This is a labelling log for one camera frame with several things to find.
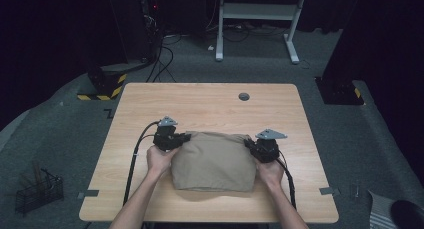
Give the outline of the beige pants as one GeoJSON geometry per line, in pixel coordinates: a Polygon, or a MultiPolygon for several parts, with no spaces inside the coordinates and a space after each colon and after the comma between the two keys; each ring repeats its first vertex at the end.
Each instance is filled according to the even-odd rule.
{"type": "Polygon", "coordinates": [[[249,135],[188,131],[191,139],[173,157],[171,172],[177,190],[253,190],[256,164],[244,142],[249,135]]]}

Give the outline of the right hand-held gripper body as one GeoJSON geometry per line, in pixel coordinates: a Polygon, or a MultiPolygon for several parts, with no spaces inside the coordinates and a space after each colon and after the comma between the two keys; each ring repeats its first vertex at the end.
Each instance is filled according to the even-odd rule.
{"type": "Polygon", "coordinates": [[[251,155],[261,163],[275,161],[280,154],[277,139],[286,139],[287,135],[272,129],[265,129],[255,135],[256,141],[249,141],[251,155]]]}

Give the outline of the white metal stand frame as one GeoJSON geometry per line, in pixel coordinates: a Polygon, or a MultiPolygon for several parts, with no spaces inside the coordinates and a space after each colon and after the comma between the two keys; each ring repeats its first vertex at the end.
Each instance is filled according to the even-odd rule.
{"type": "Polygon", "coordinates": [[[219,0],[218,32],[215,48],[215,60],[222,61],[224,58],[224,37],[223,27],[225,19],[251,19],[251,20],[273,20],[290,21],[290,28],[287,34],[283,35],[289,58],[293,64],[299,64],[300,59],[296,52],[293,37],[303,9],[305,0],[298,0],[293,5],[278,4],[248,4],[248,3],[227,3],[219,0]]]}

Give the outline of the person's right hand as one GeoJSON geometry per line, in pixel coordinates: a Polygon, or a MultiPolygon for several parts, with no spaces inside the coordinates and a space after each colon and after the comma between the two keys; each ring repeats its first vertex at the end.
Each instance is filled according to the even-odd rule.
{"type": "Polygon", "coordinates": [[[268,189],[280,189],[284,175],[283,167],[277,161],[262,163],[256,159],[255,163],[259,177],[266,187],[268,189]]]}

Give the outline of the person's left hand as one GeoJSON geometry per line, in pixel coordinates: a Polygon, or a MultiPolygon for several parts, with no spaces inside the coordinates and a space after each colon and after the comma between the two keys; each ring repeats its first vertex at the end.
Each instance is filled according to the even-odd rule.
{"type": "Polygon", "coordinates": [[[173,157],[179,152],[179,149],[173,149],[169,152],[160,150],[157,146],[153,145],[147,150],[147,176],[149,178],[158,179],[164,172],[171,166],[173,157]]]}

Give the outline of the striped grey cloth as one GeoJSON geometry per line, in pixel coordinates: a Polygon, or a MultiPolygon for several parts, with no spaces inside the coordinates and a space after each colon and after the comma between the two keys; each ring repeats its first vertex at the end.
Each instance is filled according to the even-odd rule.
{"type": "Polygon", "coordinates": [[[394,200],[369,192],[372,205],[370,211],[370,229],[398,229],[391,216],[394,200]]]}

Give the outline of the black base with yellow stripes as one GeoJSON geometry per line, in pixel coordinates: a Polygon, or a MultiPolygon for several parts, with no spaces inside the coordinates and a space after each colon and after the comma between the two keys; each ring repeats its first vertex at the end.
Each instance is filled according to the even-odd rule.
{"type": "Polygon", "coordinates": [[[93,93],[78,93],[77,98],[82,101],[108,101],[117,98],[126,79],[125,73],[105,73],[100,67],[94,66],[87,72],[87,76],[94,86],[93,93]]]}

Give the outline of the black square stand base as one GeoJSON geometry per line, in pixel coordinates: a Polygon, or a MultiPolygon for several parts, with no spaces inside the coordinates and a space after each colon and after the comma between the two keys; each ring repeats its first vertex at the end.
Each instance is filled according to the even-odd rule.
{"type": "Polygon", "coordinates": [[[321,98],[328,105],[363,105],[359,89],[353,84],[338,85],[332,80],[316,77],[315,83],[321,98]]]}

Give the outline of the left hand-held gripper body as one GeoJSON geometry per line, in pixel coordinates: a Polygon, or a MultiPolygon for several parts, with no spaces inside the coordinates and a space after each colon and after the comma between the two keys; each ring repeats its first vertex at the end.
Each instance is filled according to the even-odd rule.
{"type": "Polygon", "coordinates": [[[177,122],[165,116],[158,123],[153,143],[164,152],[180,147],[184,143],[183,135],[175,133],[177,122]]]}

